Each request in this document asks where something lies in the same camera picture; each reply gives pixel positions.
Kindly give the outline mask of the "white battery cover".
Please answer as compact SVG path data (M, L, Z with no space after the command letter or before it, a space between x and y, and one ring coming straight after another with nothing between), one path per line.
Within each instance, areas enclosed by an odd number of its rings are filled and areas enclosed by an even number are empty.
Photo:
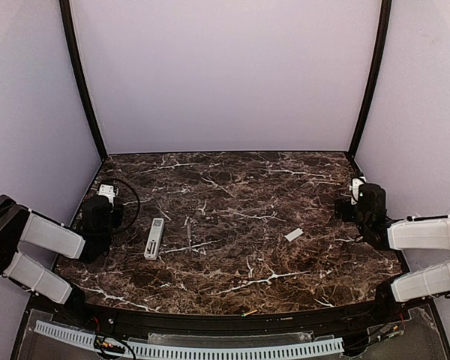
M303 229L297 228L294 229L292 232L285 235L285 239L288 242L292 242L293 240L297 239L299 236L302 236L304 234Z

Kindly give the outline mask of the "white remote control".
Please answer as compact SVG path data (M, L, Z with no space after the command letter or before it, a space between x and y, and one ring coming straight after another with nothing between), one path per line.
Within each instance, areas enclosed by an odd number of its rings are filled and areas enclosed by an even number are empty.
M146 260L156 260L158 258L164 224L165 220L163 218L153 219L144 251L144 258Z

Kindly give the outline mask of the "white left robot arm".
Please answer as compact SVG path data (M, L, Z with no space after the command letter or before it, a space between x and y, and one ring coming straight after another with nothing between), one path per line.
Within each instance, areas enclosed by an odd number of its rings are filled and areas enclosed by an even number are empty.
M48 298L58 305L77 308L84 292L53 272L31 249L93 263L109 251L115 232L122 224L124 209L104 195L87 199L81 208L77 229L71 229L7 195L0 196L0 276Z

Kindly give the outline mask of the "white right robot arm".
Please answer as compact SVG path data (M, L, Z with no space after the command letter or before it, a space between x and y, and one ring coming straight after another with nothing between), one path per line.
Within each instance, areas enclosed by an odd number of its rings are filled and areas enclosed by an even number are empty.
M353 223L361 240L378 251L442 250L450 252L450 214L409 216L395 220L387 215L386 191L357 178L348 199L334 201L334 216ZM381 284L376 300L406 303L428 296L450 297L450 260L408 272Z

